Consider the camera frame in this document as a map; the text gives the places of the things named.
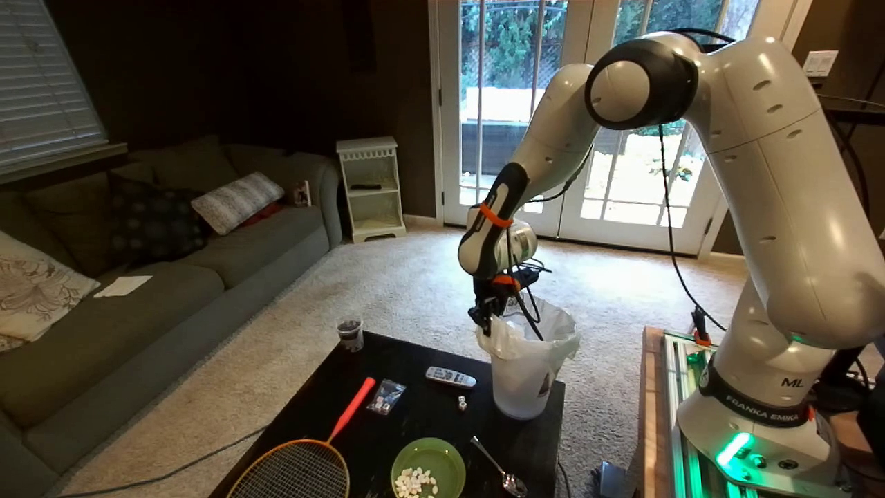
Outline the robot base stand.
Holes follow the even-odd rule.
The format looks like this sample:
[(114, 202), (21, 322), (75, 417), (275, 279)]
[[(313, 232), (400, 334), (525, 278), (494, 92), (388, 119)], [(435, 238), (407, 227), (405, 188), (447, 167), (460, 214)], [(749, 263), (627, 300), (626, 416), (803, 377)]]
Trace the robot base stand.
[(714, 346), (663, 329), (641, 344), (641, 498), (883, 498), (883, 469), (854, 416), (804, 404), (774, 427), (714, 395)]

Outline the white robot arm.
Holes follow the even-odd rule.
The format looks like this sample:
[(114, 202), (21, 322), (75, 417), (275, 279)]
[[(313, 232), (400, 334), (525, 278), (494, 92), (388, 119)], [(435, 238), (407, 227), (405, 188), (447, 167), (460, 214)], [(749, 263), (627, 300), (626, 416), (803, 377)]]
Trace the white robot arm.
[(706, 384), (681, 412), (803, 427), (832, 352), (885, 333), (885, 258), (815, 92), (771, 36), (706, 51), (656, 32), (557, 69), (521, 146), (467, 211), (471, 318), (490, 325), (517, 290), (504, 232), (529, 200), (566, 182), (597, 134), (677, 119), (703, 145), (749, 265)]

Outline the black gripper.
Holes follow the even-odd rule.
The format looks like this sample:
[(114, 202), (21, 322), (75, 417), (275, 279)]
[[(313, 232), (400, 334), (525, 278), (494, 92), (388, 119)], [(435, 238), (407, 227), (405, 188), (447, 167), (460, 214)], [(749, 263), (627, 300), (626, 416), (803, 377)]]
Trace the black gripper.
[(474, 279), (474, 307), (467, 315), (482, 333), (490, 333), (492, 318), (500, 315), (510, 304), (529, 312), (535, 307), (532, 286), (547, 275), (541, 263), (517, 263), (512, 269), (494, 272), (492, 278)]

